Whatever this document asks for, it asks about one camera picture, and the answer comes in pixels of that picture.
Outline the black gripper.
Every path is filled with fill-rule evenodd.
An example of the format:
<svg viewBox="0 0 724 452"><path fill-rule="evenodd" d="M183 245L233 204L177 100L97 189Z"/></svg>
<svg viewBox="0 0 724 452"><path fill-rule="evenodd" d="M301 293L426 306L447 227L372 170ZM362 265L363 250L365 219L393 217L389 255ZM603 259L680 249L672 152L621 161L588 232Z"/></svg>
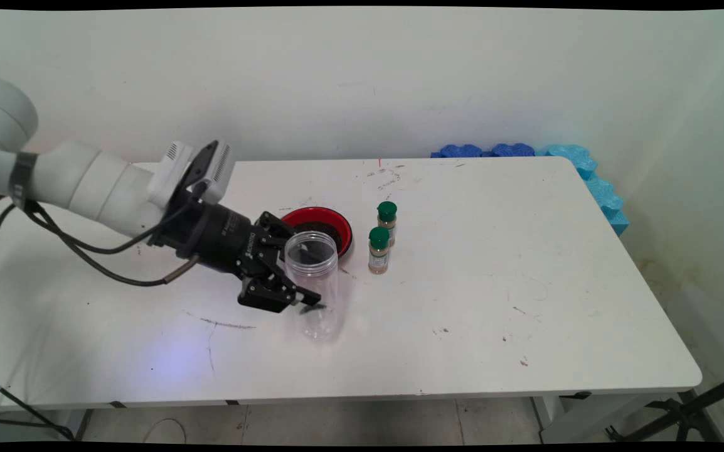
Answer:
<svg viewBox="0 0 724 452"><path fill-rule="evenodd" d="M151 235L151 244L169 246L176 257L199 257L207 268L242 280L238 304L281 313L299 303L319 307L322 296L298 286L279 261L287 259L287 241L304 230L270 212L251 221L221 204L201 202L193 193L173 196L166 224Z"/></svg>

